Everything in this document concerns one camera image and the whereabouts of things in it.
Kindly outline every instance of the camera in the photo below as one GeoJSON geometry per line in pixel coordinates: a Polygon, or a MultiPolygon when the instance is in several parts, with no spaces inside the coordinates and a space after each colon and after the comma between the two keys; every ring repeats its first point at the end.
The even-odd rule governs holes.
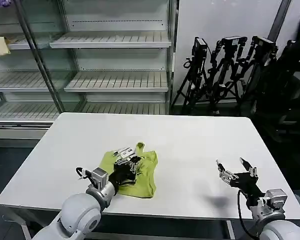
{"type": "Polygon", "coordinates": [[[192,47],[192,56],[194,56],[195,58],[206,58],[207,57],[207,49],[208,49],[208,45],[206,44],[206,42],[200,38],[200,37],[196,37],[194,39],[194,44],[192,47]]]}

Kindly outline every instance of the floor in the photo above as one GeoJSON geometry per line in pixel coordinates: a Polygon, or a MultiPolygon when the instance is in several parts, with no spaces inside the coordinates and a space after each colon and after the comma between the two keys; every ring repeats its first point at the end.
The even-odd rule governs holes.
{"type": "MultiPolygon", "coordinates": [[[[0,148],[0,193],[32,151],[31,148],[0,148]]],[[[21,227],[6,222],[0,213],[0,240],[24,240],[21,227]]]]}
{"type": "MultiPolygon", "coordinates": [[[[300,197],[300,138],[293,139],[290,143],[277,143],[263,136],[267,147],[276,160],[282,173],[287,179],[289,185],[295,194],[300,197]]],[[[9,182],[11,177],[26,159],[32,148],[0,148],[0,192],[9,182]]],[[[132,231],[137,229],[135,234],[148,234],[142,231],[140,219],[136,217],[113,217],[104,216],[98,230],[100,232],[127,233],[127,228],[122,227],[122,222],[129,221],[132,231]]],[[[300,226],[300,220],[294,221],[300,226]]],[[[152,232],[157,236],[167,237],[188,237],[188,238],[222,238],[222,228],[220,222],[200,220],[182,220],[182,219],[152,219],[142,220],[145,225],[151,225],[152,232]]],[[[239,221],[232,221],[234,234],[239,237],[243,234],[239,221]]],[[[14,222],[7,222],[0,213],[0,240],[24,240],[20,226],[14,222]]]]}

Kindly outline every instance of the shelf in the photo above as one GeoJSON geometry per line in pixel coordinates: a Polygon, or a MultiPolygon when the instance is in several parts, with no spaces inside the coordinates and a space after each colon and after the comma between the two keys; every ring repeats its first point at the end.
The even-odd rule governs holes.
{"type": "Polygon", "coordinates": [[[0,106],[0,121],[53,121],[58,116],[53,102],[5,102],[0,106]]]}
{"type": "MultiPolygon", "coordinates": [[[[66,84],[69,71],[52,71],[51,79],[56,89],[66,84]]],[[[49,92],[39,71],[0,71],[0,92],[49,92]]]]}
{"type": "Polygon", "coordinates": [[[87,102],[82,113],[166,115],[165,103],[87,102]]]}
{"type": "Polygon", "coordinates": [[[68,32],[50,43],[53,49],[169,48],[166,31],[68,32]]]}
{"type": "Polygon", "coordinates": [[[166,71],[80,71],[64,88],[76,93],[165,93],[166,71]]]}
{"type": "MultiPolygon", "coordinates": [[[[24,34],[8,34],[5,35],[5,38],[8,40],[8,48],[10,50],[28,50],[30,49],[27,39],[24,34]]],[[[50,48],[49,45],[49,35],[48,34],[39,34],[36,35],[35,40],[39,49],[50,48]]]]}

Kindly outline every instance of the refrigerator display case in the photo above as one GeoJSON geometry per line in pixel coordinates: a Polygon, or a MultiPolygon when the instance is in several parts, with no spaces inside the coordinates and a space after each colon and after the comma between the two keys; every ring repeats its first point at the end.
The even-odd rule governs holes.
{"type": "Polygon", "coordinates": [[[75,74],[61,97],[74,112],[169,113],[174,0],[59,0],[63,33],[50,51],[66,50],[75,74]]]}
{"type": "MultiPolygon", "coordinates": [[[[62,31],[57,4],[51,0],[23,0],[22,5],[56,94],[62,95],[74,69],[66,51],[50,48],[51,40],[62,31]]],[[[14,4],[0,8],[0,37],[6,38],[10,49],[10,54],[0,56],[0,129],[48,128],[61,111],[39,71],[14,4]]],[[[72,111],[76,103],[68,105],[72,111]]]]}
{"type": "Polygon", "coordinates": [[[62,112],[169,114],[177,4],[15,0],[0,8],[11,52],[0,57],[0,129],[48,129],[62,112]]]}

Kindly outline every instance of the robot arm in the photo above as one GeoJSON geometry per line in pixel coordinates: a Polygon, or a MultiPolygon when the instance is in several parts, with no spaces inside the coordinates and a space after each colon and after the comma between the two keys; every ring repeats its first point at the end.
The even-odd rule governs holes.
{"type": "Polygon", "coordinates": [[[300,240],[300,227],[290,221],[286,221],[283,206],[288,198],[282,189],[270,189],[265,193],[257,186],[259,179],[257,168],[240,158],[240,162],[246,172],[235,173],[226,170],[217,160],[219,177],[233,188],[238,188],[238,210],[240,223],[243,230],[255,240],[300,240]],[[257,235],[252,235],[245,228],[240,211],[240,193],[246,198],[246,206],[252,212],[256,221],[257,235]]]}
{"type": "Polygon", "coordinates": [[[61,212],[33,240],[83,240],[92,232],[101,220],[102,211],[110,202],[124,181],[135,182],[136,168],[140,158],[131,148],[122,148],[114,152],[117,157],[114,172],[108,173],[101,168],[88,171],[77,167],[76,172],[91,184],[85,193],[70,196],[62,204],[61,212]]]}

